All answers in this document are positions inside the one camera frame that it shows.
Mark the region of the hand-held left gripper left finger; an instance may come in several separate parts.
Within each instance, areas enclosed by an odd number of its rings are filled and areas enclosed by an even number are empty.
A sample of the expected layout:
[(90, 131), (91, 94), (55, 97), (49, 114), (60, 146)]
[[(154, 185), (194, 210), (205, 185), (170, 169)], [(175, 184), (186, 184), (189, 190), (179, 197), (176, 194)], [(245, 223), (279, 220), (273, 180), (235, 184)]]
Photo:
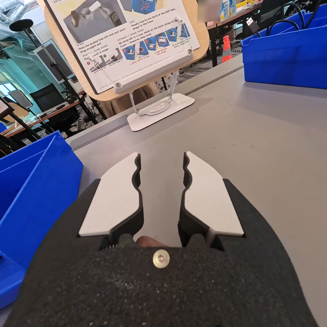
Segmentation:
[(111, 243), (120, 236), (137, 234), (144, 224), (140, 191), (141, 155), (134, 152), (100, 178), (79, 236), (107, 235)]

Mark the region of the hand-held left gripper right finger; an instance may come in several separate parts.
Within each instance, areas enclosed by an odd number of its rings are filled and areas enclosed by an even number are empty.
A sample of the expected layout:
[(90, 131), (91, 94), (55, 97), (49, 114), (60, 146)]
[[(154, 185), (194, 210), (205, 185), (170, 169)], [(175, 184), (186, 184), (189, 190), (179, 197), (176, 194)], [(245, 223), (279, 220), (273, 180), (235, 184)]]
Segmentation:
[(241, 222), (222, 176), (190, 151), (183, 154), (183, 185), (180, 205), (180, 240), (187, 246), (200, 234), (207, 246), (219, 236), (243, 237)]

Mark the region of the blue plastic bin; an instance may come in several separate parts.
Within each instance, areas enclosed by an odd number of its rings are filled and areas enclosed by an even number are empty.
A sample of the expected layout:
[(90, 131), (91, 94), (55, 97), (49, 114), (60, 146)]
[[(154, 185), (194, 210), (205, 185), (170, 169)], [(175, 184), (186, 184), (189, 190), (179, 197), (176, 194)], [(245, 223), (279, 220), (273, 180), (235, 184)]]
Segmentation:
[(241, 41), (247, 82), (327, 88), (327, 5), (304, 30), (287, 22)]
[(82, 169), (59, 131), (1, 158), (1, 309), (17, 299), (35, 251), (77, 198)]

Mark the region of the cardboard box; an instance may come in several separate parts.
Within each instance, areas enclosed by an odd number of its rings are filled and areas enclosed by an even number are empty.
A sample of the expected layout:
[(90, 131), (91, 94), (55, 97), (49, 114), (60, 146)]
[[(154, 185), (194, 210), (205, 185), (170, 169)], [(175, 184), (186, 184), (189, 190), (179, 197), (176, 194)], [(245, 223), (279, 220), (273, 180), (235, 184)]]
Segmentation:
[[(156, 84), (151, 82), (133, 91), (132, 95), (134, 104), (137, 105), (142, 103), (143, 101), (150, 99), (159, 93), (160, 92)], [(103, 105), (105, 106), (104, 110), (108, 118), (117, 115), (133, 106), (129, 94), (107, 101), (106, 103), (103, 103)]]

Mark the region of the laminated picture sheet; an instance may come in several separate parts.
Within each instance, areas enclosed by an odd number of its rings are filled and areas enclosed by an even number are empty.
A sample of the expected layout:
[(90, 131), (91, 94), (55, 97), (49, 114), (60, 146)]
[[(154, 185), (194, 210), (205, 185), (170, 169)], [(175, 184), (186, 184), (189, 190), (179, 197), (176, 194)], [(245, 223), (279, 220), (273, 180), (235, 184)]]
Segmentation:
[(168, 91), (171, 87), (172, 79), (173, 79), (173, 74), (170, 73), (170, 74), (165, 75), (165, 76), (161, 77), (160, 79), (154, 81), (158, 92), (162, 93), (162, 92)]

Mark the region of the orange traffic cone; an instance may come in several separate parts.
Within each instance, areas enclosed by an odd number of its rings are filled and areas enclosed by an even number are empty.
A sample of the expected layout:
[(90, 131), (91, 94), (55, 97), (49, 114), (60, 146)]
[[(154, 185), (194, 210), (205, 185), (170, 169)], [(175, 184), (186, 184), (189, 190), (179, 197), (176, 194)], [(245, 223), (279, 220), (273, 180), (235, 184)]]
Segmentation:
[(222, 53), (222, 63), (232, 59), (231, 45), (229, 36), (226, 35), (223, 37), (223, 53)]

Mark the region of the wooden document stand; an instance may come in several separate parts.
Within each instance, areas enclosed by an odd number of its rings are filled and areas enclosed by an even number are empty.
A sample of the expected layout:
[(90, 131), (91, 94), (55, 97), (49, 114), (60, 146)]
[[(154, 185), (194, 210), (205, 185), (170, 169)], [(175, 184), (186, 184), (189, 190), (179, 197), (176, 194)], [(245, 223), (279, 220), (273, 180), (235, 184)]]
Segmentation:
[[(141, 82), (134, 87), (129, 88), (123, 92), (116, 93), (115, 88), (110, 88), (109, 90), (96, 94), (89, 81), (87, 80), (84, 72), (80, 68), (74, 54), (72, 53), (68, 43), (66, 42), (63, 34), (59, 30), (56, 22), (52, 18), (49, 10), (46, 8), (44, 4), (44, 17), (49, 27), (51, 33), (53, 34), (55, 41), (58, 43), (61, 48), (64, 57), (66, 58), (68, 64), (72, 68), (74, 74), (76, 75), (79, 83), (83, 87), (83, 90), (92, 98), (100, 101), (113, 100), (123, 95), (129, 94), (134, 112), (127, 117), (128, 124), (133, 132), (141, 131), (150, 125), (155, 124), (156, 122), (163, 120), (166, 117), (171, 116), (172, 114), (181, 111), (184, 108), (189, 107), (194, 103), (194, 99), (189, 96), (184, 96), (181, 93), (175, 93), (174, 88), (177, 82), (177, 77), (179, 75), (179, 69), (188, 66), (191, 63), (199, 60), (206, 52), (207, 47), (209, 45), (209, 34), (207, 31), (207, 27), (203, 22), (197, 22), (197, 10), (198, 5), (196, 1), (182, 1), (185, 7), (187, 16), (190, 20), (190, 23), (194, 29), (200, 47), (193, 51), (193, 56), (187, 62), (182, 63), (179, 66), (175, 66), (171, 70), (168, 70), (164, 73), (161, 73), (157, 76), (154, 76), (152, 79), (147, 82)], [(171, 82), (170, 89), (166, 92), (166, 95), (162, 100), (156, 100), (153, 104), (146, 105), (144, 108), (139, 109), (136, 107), (133, 101), (133, 91), (138, 88), (141, 88), (155, 80), (160, 79), (161, 77), (172, 73), (173, 79)]]

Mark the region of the brown office table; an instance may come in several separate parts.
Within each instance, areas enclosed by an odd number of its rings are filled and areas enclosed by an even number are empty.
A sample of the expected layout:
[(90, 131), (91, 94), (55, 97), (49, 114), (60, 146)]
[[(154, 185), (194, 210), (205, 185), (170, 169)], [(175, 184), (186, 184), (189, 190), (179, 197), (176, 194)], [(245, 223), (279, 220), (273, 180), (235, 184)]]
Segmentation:
[(206, 54), (207, 58), (210, 58), (212, 61), (212, 67), (217, 66), (217, 55), (221, 55), (223, 52), (223, 37), (229, 33), (229, 27), (250, 17), (251, 14), (258, 12), (262, 3), (263, 1), (257, 1), (250, 5), (239, 7), (239, 11), (233, 16), (222, 21), (207, 23), (210, 45)]

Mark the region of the silver ceiling ducts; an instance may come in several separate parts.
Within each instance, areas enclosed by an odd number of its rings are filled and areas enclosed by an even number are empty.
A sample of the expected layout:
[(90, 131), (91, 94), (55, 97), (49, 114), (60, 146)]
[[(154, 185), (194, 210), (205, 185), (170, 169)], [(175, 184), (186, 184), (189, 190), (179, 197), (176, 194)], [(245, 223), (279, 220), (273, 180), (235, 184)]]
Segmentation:
[(36, 0), (1, 0), (0, 22), (9, 26), (21, 19), (31, 19), (35, 24), (45, 21), (43, 8)]

